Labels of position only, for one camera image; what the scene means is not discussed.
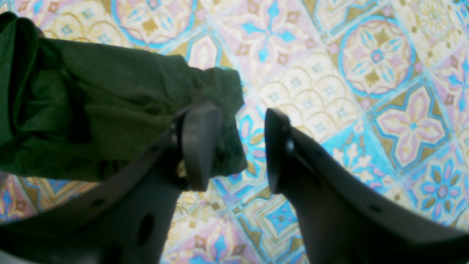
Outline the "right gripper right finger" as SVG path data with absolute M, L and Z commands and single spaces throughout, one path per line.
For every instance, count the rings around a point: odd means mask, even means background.
M 468 233 L 429 221 L 355 179 L 283 112 L 265 114 L 269 188 L 295 209 L 311 264 L 466 264 Z

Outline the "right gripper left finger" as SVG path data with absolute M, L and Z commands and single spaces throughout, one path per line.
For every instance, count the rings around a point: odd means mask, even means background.
M 206 191 L 222 112 L 205 102 L 115 176 L 34 217 L 1 226 L 2 264 L 157 264 L 178 197 Z

